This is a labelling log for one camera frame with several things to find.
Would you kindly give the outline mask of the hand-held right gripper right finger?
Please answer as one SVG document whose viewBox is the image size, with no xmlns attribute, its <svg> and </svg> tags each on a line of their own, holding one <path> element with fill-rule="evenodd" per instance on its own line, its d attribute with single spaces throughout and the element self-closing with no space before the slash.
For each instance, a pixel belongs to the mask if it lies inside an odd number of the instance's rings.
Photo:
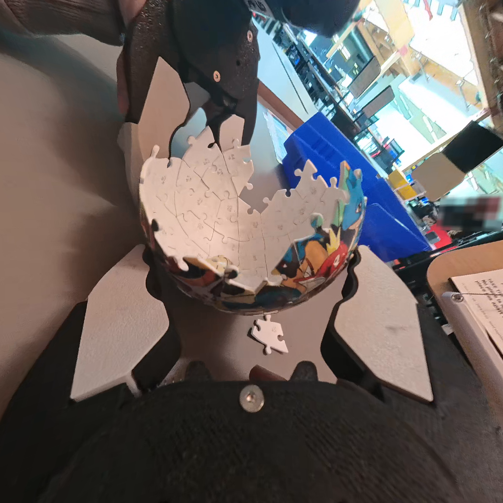
<svg viewBox="0 0 503 503">
<path fill-rule="evenodd" d="M 417 300 L 366 246 L 357 248 L 347 272 L 321 343 L 325 362 L 337 378 L 377 396 L 387 387 L 433 402 Z"/>
</svg>

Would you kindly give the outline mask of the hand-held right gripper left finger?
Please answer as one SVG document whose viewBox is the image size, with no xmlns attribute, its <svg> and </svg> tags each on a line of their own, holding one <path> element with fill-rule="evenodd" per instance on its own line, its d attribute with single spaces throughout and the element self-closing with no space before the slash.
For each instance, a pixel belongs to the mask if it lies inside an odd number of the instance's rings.
<svg viewBox="0 0 503 503">
<path fill-rule="evenodd" d="M 70 399 L 124 385 L 138 397 L 164 380 L 181 341 L 162 301 L 147 290 L 150 270 L 137 245 L 99 280 L 87 299 Z"/>
</svg>

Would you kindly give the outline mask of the printed paper sheet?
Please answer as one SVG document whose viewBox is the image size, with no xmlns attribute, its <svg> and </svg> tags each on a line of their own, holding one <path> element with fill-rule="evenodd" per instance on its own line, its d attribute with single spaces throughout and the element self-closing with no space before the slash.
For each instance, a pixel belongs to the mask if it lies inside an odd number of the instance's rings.
<svg viewBox="0 0 503 503">
<path fill-rule="evenodd" d="M 502 353 L 502 269 L 453 276 L 450 281 Z"/>
</svg>

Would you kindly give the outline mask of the blue plastic bin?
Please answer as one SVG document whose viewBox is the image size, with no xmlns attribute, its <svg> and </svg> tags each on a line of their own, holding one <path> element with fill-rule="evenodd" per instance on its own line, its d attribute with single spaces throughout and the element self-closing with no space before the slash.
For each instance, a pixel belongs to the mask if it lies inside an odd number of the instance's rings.
<svg viewBox="0 0 503 503">
<path fill-rule="evenodd" d="M 339 177 L 342 161 L 353 170 L 361 169 L 367 208 L 359 243 L 368 246 L 382 261 L 432 251 L 387 181 L 378 177 L 368 158 L 322 113 L 315 114 L 293 131 L 284 147 L 286 156 L 282 165 L 290 188 L 298 185 L 300 176 L 295 172 L 301 171 L 307 160 L 317 169 L 313 177 L 322 176 L 328 185 L 331 178 Z"/>
</svg>

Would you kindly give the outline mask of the tan square panel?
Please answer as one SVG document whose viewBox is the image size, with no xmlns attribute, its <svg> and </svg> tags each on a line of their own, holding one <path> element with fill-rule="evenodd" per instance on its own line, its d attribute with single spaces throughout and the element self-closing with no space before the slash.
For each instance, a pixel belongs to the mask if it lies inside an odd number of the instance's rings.
<svg viewBox="0 0 503 503">
<path fill-rule="evenodd" d="M 471 170 L 458 167 L 442 152 L 437 152 L 412 171 L 412 179 L 424 189 L 426 198 L 435 202 L 461 184 Z"/>
</svg>

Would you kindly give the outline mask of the person's left forearm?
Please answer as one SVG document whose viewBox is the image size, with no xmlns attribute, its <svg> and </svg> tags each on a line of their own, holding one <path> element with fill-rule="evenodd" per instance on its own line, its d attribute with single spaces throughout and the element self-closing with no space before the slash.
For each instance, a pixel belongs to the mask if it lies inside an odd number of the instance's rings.
<svg viewBox="0 0 503 503">
<path fill-rule="evenodd" d="M 1 29 L 25 37 L 86 35 L 119 46 L 125 24 L 118 1 L 1 1 Z"/>
</svg>

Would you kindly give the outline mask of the neighbouring grey table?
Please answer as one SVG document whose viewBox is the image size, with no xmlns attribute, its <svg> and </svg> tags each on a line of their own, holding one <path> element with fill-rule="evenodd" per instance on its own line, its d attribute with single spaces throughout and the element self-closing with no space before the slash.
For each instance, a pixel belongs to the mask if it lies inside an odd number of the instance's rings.
<svg viewBox="0 0 503 503">
<path fill-rule="evenodd" d="M 260 49 L 258 101 L 294 131 L 318 110 L 285 53 L 257 26 Z"/>
</svg>

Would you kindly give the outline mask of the half-built cartoon puzzle ball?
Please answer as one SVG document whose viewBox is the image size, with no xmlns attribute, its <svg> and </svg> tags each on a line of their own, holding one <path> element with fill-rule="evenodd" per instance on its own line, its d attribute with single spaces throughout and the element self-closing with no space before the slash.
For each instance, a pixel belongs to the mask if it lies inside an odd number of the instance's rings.
<svg viewBox="0 0 503 503">
<path fill-rule="evenodd" d="M 188 139 L 182 158 L 153 145 L 139 176 L 140 217 L 162 269 L 188 297 L 219 311 L 277 312 L 321 293 L 347 266 L 366 213 L 360 169 L 346 160 L 327 182 L 306 160 L 297 186 L 265 198 L 253 189 L 250 148 L 210 128 Z"/>
</svg>

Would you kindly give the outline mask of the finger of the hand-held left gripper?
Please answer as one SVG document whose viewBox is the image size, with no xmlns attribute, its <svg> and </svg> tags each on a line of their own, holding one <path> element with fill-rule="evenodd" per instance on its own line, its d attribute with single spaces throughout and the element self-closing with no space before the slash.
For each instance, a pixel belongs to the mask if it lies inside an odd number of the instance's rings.
<svg viewBox="0 0 503 503">
<path fill-rule="evenodd" d="M 218 146 L 222 153 L 242 146 L 244 119 L 237 115 L 226 118 L 217 129 Z"/>
<path fill-rule="evenodd" d="M 127 175 L 140 174 L 155 146 L 159 147 L 158 155 L 171 157 L 173 136 L 189 110 L 190 101 L 178 72 L 159 57 L 138 123 L 124 123 L 117 138 Z"/>
</svg>

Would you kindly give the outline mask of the person's left hand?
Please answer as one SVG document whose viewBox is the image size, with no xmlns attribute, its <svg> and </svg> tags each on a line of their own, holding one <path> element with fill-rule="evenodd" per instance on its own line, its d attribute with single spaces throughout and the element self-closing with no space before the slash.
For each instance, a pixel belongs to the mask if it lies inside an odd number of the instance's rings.
<svg viewBox="0 0 503 503">
<path fill-rule="evenodd" d="M 128 28 L 130 23 L 142 9 L 144 1 L 118 1 L 120 13 L 125 25 Z M 127 82 L 125 77 L 125 47 L 123 46 L 116 63 L 117 75 L 117 101 L 120 113 L 125 116 L 129 107 Z"/>
</svg>

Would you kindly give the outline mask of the yellow box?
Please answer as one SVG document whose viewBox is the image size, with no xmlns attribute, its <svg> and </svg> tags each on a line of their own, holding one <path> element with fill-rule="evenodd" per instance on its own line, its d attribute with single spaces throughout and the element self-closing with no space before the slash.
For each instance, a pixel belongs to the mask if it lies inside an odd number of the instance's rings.
<svg viewBox="0 0 503 503">
<path fill-rule="evenodd" d="M 399 170 L 393 170 L 388 175 L 387 181 L 395 194 L 403 201 L 409 201 L 416 198 L 418 195 L 413 186 L 406 179 L 406 176 Z"/>
</svg>

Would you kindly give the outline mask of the printed instruction leaflet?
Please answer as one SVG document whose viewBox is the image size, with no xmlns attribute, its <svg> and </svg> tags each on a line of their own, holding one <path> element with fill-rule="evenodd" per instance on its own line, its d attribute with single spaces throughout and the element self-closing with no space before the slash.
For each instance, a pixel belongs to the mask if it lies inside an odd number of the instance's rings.
<svg viewBox="0 0 503 503">
<path fill-rule="evenodd" d="M 283 159 L 287 155 L 284 143 L 290 135 L 292 135 L 293 130 L 269 109 L 266 109 L 263 112 L 263 115 L 267 122 L 267 128 L 273 142 L 276 159 L 279 163 L 282 163 Z"/>
</svg>

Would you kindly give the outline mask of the black square panel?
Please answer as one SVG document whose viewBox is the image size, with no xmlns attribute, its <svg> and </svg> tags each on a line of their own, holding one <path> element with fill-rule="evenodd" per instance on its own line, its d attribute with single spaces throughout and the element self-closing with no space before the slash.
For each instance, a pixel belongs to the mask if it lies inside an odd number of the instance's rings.
<svg viewBox="0 0 503 503">
<path fill-rule="evenodd" d="M 468 174 L 502 148 L 502 135 L 475 121 L 443 148 L 442 154 L 463 174 Z"/>
</svg>

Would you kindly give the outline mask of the person's right hand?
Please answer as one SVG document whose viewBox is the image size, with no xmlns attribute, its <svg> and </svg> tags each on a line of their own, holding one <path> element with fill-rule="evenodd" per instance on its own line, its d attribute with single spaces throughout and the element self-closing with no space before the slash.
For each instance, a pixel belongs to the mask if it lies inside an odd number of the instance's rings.
<svg viewBox="0 0 503 503">
<path fill-rule="evenodd" d="M 249 372 L 249 380 L 253 382 L 287 381 L 286 378 L 260 366 L 255 365 Z"/>
</svg>

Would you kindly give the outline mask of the single white puzzle piece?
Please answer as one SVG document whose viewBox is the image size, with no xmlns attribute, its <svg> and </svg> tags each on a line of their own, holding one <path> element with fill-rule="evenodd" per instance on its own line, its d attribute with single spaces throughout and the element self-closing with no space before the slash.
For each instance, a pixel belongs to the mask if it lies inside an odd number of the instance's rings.
<svg viewBox="0 0 503 503">
<path fill-rule="evenodd" d="M 251 336 L 264 346 L 265 355 L 271 355 L 273 351 L 280 354 L 288 353 L 282 326 L 272 321 L 270 314 L 265 314 L 261 319 L 255 320 L 251 328 Z"/>
</svg>

